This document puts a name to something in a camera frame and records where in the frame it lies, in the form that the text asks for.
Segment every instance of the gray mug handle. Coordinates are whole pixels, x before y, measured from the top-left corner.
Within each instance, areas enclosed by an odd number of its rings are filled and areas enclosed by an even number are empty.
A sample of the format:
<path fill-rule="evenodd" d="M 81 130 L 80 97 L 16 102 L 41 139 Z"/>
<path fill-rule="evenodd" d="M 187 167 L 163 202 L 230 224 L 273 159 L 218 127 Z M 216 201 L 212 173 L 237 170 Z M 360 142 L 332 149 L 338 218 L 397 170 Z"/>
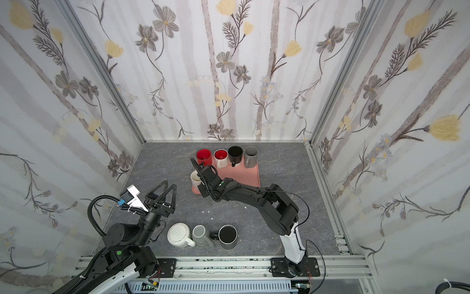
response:
<path fill-rule="evenodd" d="M 204 236 L 204 240 L 209 244 L 210 247 L 214 247 L 214 243 L 208 236 Z"/>

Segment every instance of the floral wallpaper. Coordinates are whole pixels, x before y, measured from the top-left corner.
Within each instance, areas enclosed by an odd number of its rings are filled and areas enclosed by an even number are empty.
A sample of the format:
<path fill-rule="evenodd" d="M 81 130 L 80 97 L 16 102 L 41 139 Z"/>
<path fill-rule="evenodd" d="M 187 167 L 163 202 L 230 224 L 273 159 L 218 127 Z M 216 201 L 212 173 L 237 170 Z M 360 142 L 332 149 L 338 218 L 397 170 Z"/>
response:
<path fill-rule="evenodd" d="M 91 254 L 88 203 L 119 193 L 140 143 L 53 2 L 0 7 L 0 288 L 50 293 Z M 95 205 L 101 226 L 113 207 Z"/>
<path fill-rule="evenodd" d="M 72 1 L 147 140 L 309 140 L 369 1 Z"/>
<path fill-rule="evenodd" d="M 314 145 L 384 294 L 468 280 L 469 9 L 386 1 Z"/>

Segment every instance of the zip tie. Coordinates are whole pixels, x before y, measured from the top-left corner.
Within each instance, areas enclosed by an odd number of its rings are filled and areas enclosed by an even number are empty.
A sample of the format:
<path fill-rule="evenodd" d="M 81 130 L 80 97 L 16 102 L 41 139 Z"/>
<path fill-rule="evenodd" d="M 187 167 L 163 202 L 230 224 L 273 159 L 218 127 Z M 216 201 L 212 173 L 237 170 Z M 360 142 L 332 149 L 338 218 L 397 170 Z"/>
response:
<path fill-rule="evenodd" d="M 449 284 L 449 288 L 452 288 L 452 284 L 449 282 L 448 279 L 444 278 L 444 282 L 447 282 Z"/>

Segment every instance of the black mug handle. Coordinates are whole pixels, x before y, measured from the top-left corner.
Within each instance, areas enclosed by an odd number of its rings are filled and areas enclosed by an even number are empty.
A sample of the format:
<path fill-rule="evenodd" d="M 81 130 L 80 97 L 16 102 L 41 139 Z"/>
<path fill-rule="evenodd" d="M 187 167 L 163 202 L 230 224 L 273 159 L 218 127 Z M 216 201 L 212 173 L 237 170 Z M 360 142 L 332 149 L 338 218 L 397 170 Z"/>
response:
<path fill-rule="evenodd" d="M 209 237 L 212 239 L 212 240 L 219 240 L 219 233 L 210 233 L 209 234 Z"/>

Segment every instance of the red mug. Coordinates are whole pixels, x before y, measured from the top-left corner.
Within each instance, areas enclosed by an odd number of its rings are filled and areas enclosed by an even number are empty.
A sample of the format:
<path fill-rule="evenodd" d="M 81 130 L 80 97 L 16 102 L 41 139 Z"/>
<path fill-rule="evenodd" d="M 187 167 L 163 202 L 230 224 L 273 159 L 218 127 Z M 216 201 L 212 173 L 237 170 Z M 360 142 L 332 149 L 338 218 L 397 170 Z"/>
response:
<path fill-rule="evenodd" d="M 196 153 L 197 163 L 204 166 L 212 165 L 212 153 L 209 149 L 201 149 Z"/>

